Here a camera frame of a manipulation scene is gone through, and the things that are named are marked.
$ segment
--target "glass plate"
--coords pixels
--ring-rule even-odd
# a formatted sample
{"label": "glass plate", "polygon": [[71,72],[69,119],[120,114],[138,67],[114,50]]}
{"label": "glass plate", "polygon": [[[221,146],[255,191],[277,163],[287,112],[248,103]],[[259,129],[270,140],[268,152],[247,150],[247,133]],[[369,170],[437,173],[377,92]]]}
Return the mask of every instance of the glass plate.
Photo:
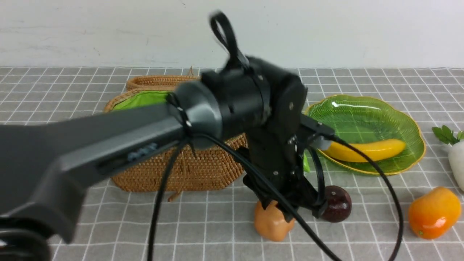
{"label": "glass plate", "polygon": [[[406,148],[400,154],[377,161],[386,175],[410,169],[425,155],[425,142],[416,122],[379,99],[334,95],[310,106],[305,114],[332,127],[348,143],[370,143],[385,139],[404,141]],[[369,163],[343,162],[327,156],[323,151],[319,153],[347,169],[364,174],[379,174]]]}

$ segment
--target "grid pattern tablecloth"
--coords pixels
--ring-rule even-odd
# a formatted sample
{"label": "grid pattern tablecloth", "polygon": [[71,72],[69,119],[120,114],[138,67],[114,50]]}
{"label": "grid pattern tablecloth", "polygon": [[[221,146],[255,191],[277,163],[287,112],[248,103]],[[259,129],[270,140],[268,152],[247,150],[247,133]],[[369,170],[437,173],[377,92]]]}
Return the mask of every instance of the grid pattern tablecloth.
{"label": "grid pattern tablecloth", "polygon": [[[418,122],[427,142],[424,159],[392,176],[403,211],[436,186],[463,199],[443,146],[431,132],[446,124],[464,130],[464,70],[461,69],[291,69],[308,86],[306,106],[345,93],[381,98]],[[46,124],[100,113],[107,101],[138,75],[186,75],[188,68],[5,68],[0,67],[0,123]],[[398,225],[388,190],[377,177],[353,175],[325,160],[326,182],[344,187],[353,211],[343,223],[301,215],[343,260],[384,261],[394,246]],[[314,182],[315,175],[308,174]],[[88,192],[74,243],[50,240],[56,261],[141,261],[155,193],[128,193],[111,181]],[[284,242],[263,240],[254,230],[256,197],[241,180],[221,191],[184,192],[165,203],[158,226],[158,261],[286,261],[328,257],[296,224]],[[434,241],[415,237],[405,226],[397,260],[453,261],[464,256],[464,216]]]}

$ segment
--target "toy banana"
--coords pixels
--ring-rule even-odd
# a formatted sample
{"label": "toy banana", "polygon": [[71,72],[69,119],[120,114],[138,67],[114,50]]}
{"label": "toy banana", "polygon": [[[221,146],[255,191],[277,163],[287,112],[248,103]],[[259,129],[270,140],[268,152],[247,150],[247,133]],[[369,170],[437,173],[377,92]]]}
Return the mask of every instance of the toy banana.
{"label": "toy banana", "polygon": [[[374,161],[388,159],[400,154],[406,147],[406,143],[398,139],[387,139],[365,144],[350,144],[359,149]],[[365,158],[351,149],[333,142],[329,149],[323,151],[327,156],[346,162],[364,163]]]}

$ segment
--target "woven basket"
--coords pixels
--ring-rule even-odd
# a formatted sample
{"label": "woven basket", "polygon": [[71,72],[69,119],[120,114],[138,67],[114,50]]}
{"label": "woven basket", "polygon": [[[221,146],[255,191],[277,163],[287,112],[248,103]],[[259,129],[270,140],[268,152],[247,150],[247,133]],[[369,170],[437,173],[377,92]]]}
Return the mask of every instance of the woven basket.
{"label": "woven basket", "polygon": [[148,75],[137,76],[127,81],[126,90],[134,90],[140,88],[150,88],[157,91],[170,91],[172,86],[177,86],[182,82],[197,80],[193,74],[193,68],[190,67],[187,75]]}
{"label": "woven basket", "polygon": [[[104,112],[112,111],[120,102],[143,91],[153,91],[152,88],[139,88],[128,91],[110,100]],[[245,135],[232,138],[226,143],[233,149],[247,146]],[[139,163],[111,179],[119,188],[132,192],[157,191],[164,169],[174,148]],[[168,201],[174,200],[184,190],[219,190],[229,186],[244,172],[242,166],[236,163],[231,155],[218,146],[207,150],[196,151],[196,158],[190,147],[185,147],[178,156],[166,191],[174,191]]]}

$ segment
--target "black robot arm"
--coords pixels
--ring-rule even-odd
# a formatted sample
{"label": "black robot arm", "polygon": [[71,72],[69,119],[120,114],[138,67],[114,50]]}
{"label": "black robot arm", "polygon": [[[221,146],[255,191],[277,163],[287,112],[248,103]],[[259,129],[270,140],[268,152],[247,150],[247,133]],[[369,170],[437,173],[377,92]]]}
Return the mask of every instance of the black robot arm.
{"label": "black robot arm", "polygon": [[[309,149],[315,160],[313,149],[327,148],[325,138],[336,140],[334,131],[301,113],[307,89],[297,75],[244,56],[223,13],[212,16],[211,26],[231,55],[225,68],[179,85],[165,103],[43,126],[0,126],[0,260],[49,261],[47,240],[59,235],[72,242],[93,184],[185,138],[203,150],[242,133],[248,147],[235,158],[247,172],[244,183],[264,208],[271,200],[283,203],[285,218],[295,217],[339,260],[296,213],[304,207],[319,217],[325,210],[323,175],[318,173],[317,189],[304,178],[303,152]],[[397,209],[401,214],[399,203]]]}

